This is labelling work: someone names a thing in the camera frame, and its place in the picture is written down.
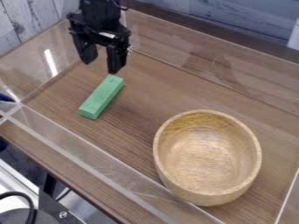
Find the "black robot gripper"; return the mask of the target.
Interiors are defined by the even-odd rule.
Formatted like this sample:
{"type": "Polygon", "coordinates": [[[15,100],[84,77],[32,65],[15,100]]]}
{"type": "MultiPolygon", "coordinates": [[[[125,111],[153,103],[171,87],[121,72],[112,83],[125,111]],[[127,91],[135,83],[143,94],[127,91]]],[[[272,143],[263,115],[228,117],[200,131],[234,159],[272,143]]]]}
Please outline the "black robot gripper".
{"type": "Polygon", "coordinates": [[[131,31],[120,22],[128,10],[120,0],[79,0],[79,12],[68,14],[69,34],[83,63],[99,56],[96,45],[107,48],[107,70],[116,74],[127,65],[131,31]]]}

